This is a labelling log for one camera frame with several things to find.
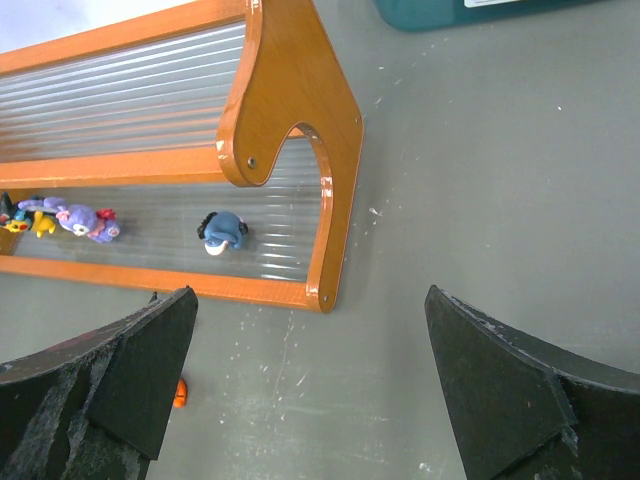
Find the black and yellow toy figure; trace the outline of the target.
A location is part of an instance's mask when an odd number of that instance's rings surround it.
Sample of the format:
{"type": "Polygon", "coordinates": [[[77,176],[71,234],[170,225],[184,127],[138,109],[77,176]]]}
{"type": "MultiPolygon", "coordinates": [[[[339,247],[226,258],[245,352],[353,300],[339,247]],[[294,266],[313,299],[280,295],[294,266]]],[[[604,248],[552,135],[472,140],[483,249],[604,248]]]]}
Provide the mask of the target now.
{"type": "Polygon", "coordinates": [[[42,210],[24,210],[11,200],[8,192],[1,194],[1,227],[11,233],[30,231],[41,238],[57,229],[55,216],[42,210]]]}

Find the orange wooden shelf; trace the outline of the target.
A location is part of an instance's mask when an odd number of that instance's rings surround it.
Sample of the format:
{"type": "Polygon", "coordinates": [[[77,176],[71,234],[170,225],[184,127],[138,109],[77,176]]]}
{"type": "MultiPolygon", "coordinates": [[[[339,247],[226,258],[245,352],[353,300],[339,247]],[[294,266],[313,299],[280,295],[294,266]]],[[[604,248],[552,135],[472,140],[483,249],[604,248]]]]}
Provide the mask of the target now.
{"type": "Polygon", "coordinates": [[[99,244],[3,232],[5,273],[335,305],[363,118],[310,1],[192,1],[1,57],[1,189],[113,209],[99,244]],[[229,211],[241,249],[197,227],[229,211]]]}

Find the purple bunny toy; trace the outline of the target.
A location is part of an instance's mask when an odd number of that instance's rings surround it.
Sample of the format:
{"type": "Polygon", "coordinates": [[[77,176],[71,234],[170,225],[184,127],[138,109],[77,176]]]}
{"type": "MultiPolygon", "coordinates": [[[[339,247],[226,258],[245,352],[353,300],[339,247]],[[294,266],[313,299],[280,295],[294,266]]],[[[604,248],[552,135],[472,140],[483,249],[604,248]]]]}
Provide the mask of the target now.
{"type": "Polygon", "coordinates": [[[109,208],[95,210],[88,205],[70,203],[62,197],[23,200],[18,203],[18,208],[51,214],[64,230],[99,244],[110,243],[121,233],[116,212],[109,208]]]}

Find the blue donkey toy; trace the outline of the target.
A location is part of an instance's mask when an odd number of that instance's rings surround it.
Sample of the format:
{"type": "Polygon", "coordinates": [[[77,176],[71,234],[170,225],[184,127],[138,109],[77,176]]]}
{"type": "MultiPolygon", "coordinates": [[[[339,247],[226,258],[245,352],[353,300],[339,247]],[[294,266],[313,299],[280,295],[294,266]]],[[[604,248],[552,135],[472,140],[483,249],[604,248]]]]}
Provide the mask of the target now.
{"type": "Polygon", "coordinates": [[[241,249],[249,234],[248,225],[229,211],[210,212],[196,229],[207,254],[221,255],[228,247],[241,249]]]}

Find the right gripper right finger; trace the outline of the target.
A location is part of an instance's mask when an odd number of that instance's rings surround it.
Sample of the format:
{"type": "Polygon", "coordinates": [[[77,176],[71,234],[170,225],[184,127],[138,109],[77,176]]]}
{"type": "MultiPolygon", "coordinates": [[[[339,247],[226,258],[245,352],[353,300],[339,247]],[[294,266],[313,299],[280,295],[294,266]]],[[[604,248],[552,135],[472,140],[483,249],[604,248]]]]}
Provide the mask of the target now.
{"type": "Polygon", "coordinates": [[[432,351],[469,479],[636,479],[639,376],[431,286],[432,351]]]}

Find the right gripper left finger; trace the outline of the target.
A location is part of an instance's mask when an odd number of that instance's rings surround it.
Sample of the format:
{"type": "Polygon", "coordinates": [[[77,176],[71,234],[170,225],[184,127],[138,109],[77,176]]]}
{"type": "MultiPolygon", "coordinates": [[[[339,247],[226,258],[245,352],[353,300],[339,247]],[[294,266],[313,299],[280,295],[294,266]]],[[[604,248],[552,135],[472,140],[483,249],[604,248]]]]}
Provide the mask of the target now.
{"type": "Polygon", "coordinates": [[[1,365],[4,479],[143,479],[191,343],[190,287],[1,365]]]}

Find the teal plastic bin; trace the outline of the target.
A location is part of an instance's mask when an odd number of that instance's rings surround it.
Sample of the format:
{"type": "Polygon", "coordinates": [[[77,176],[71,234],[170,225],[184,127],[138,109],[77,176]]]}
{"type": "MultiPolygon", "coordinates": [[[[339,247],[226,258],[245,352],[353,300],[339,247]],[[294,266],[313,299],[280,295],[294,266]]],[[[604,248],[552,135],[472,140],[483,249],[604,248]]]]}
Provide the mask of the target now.
{"type": "Polygon", "coordinates": [[[394,29],[403,32],[426,32],[554,12],[590,4],[590,1],[374,0],[373,4],[381,18],[394,29]]]}

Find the orange striped tiger toy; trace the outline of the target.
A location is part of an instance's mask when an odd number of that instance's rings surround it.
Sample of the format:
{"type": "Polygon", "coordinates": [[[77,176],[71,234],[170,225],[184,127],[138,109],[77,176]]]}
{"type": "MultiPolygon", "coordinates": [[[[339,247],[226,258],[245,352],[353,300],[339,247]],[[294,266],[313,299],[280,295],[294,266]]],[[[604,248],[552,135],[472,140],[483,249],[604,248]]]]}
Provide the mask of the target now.
{"type": "Polygon", "coordinates": [[[173,399],[174,408],[183,408],[188,399],[188,387],[186,381],[180,378],[176,386],[176,391],[173,399]]]}

